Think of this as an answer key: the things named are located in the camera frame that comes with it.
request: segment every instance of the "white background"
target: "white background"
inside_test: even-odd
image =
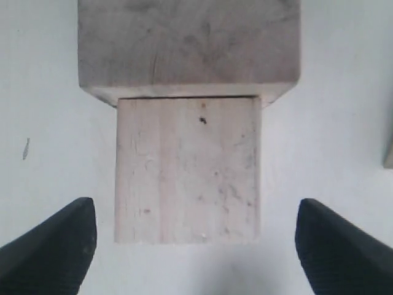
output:
[[[0,244],[93,197],[94,295],[312,294],[294,246],[305,197],[393,246],[393,1],[303,0],[302,77],[262,116],[259,246],[113,242],[116,110],[78,87],[76,2],[0,0]]]

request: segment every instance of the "light wooden block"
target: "light wooden block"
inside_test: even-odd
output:
[[[259,236],[257,98],[119,100],[115,239]]]
[[[79,0],[80,86],[119,98],[257,95],[300,75],[300,0]]]

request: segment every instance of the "wood grain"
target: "wood grain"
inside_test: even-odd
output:
[[[120,100],[116,241],[255,240],[256,109],[256,98]]]
[[[79,0],[79,82],[119,98],[261,95],[300,74],[299,0]]]

